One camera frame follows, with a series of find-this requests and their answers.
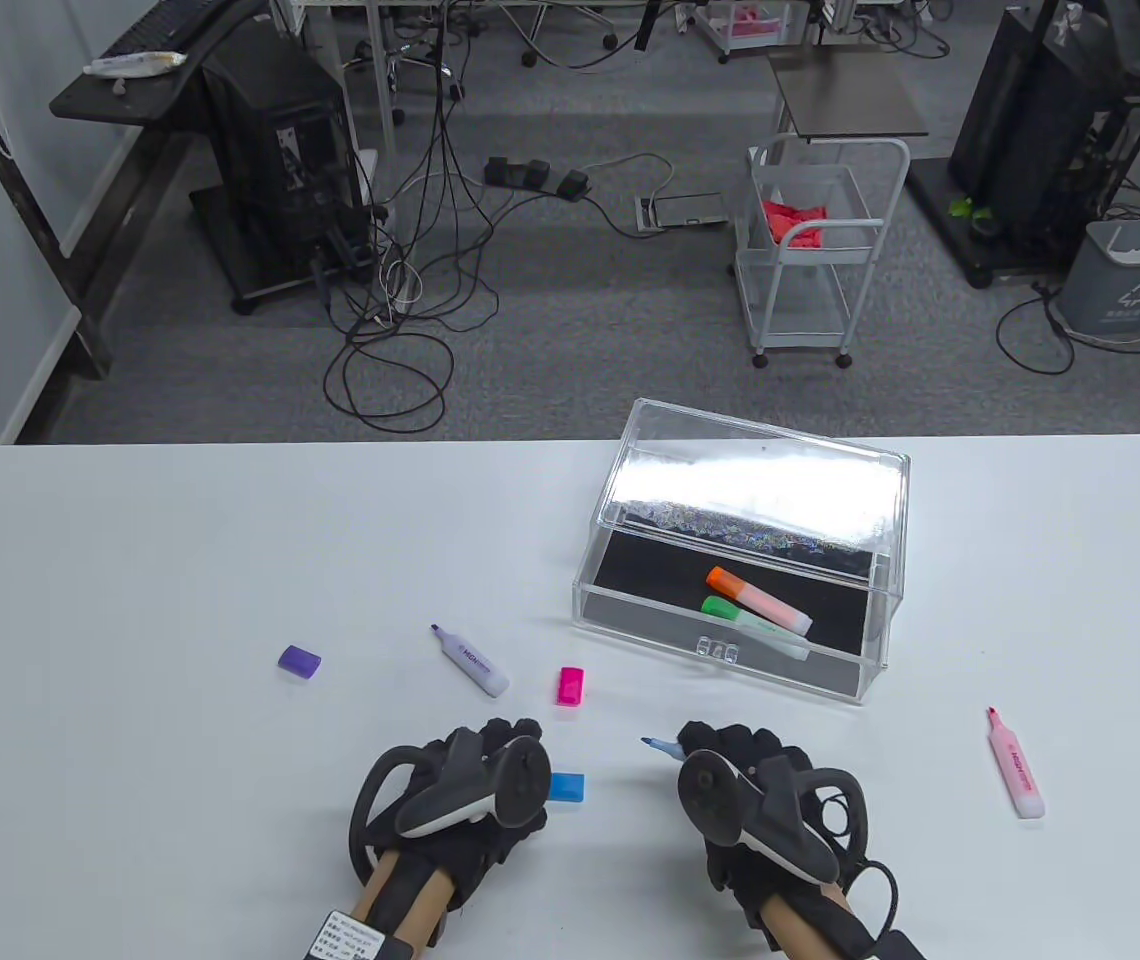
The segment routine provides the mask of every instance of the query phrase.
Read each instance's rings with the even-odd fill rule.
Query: gray trash bin
[[[1089,223],[1062,293],[1050,303],[1064,325],[1089,337],[1140,330],[1140,220]]]

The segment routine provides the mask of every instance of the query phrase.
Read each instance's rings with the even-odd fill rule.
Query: keyboard
[[[230,0],[160,0],[104,51],[108,56],[149,50],[182,52],[201,31],[227,8]]]

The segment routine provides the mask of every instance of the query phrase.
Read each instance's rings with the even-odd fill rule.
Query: glove
[[[694,750],[712,750],[725,756],[758,787],[762,783],[757,781],[757,767],[769,756],[784,755],[797,771],[813,768],[809,756],[798,746],[783,746],[779,742],[779,737],[771,731],[758,730],[754,733],[743,724],[712,730],[707,723],[692,721],[681,729],[676,739],[686,755]],[[849,882],[853,882],[861,868],[850,863],[848,852],[839,843],[840,837],[823,825],[822,800],[813,792],[803,794],[800,808],[803,808],[803,820],[816,829],[823,840],[832,847],[841,864],[841,886],[848,888],[845,877],[849,874]],[[852,959],[863,957],[873,946],[873,938],[863,924],[860,924],[860,920],[842,909],[838,902],[823,896],[813,882],[795,877],[780,864],[765,859],[758,852],[749,851],[742,844],[724,847],[705,841],[705,847],[708,855],[708,879],[712,881],[712,887],[717,892],[730,887],[734,893],[734,900],[743,909],[749,927],[765,934],[771,950],[779,950],[779,943],[762,924],[762,906],[776,894],[807,924],[811,924],[811,927],[820,931],[840,955]]]
[[[492,719],[482,727],[482,750],[489,756],[500,749],[514,737],[534,737],[538,740],[543,737],[543,730],[534,719],[519,719],[511,724],[505,719]],[[457,910],[469,897],[473,895],[477,887],[489,868],[494,864],[503,863],[507,855],[515,847],[532,835],[543,829],[543,824],[548,822],[547,812],[539,810],[529,823],[521,827],[500,827],[494,817],[482,817],[475,823],[456,823],[447,827],[442,831],[427,837],[416,837],[414,840],[401,837],[393,825],[397,812],[405,806],[406,802],[415,794],[437,782],[438,773],[441,771],[446,759],[446,750],[450,746],[454,735],[447,740],[433,740],[425,745],[423,752],[427,755],[425,762],[415,763],[410,782],[406,786],[406,791],[397,797],[392,804],[386,806],[377,817],[374,817],[368,827],[358,824],[358,817],[352,820],[352,828],[349,833],[349,852],[352,864],[358,868],[358,873],[363,873],[360,863],[368,864],[365,847],[373,847],[375,856],[382,856],[384,852],[398,851],[402,856],[410,855],[424,861],[433,869],[441,869],[450,877],[455,884],[455,895],[450,901],[450,910]]]

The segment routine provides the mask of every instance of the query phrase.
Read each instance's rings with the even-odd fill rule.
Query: orange highlighter
[[[789,607],[779,597],[771,596],[765,589],[752,586],[748,580],[742,580],[730,570],[722,570],[720,567],[714,567],[708,573],[708,586],[799,636],[806,636],[806,630],[814,623],[799,609]]]

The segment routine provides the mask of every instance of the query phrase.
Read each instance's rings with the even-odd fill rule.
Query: computer tower
[[[210,141],[238,229],[308,265],[319,243],[364,234],[343,93],[272,19],[237,27],[205,60]]]
[[[1051,29],[1015,91],[1032,26],[1029,14],[1005,10],[948,172],[1015,244],[1072,253],[1140,150],[1140,81],[1119,66],[1108,23],[1086,14]],[[1018,109],[1001,127],[1009,96]]]

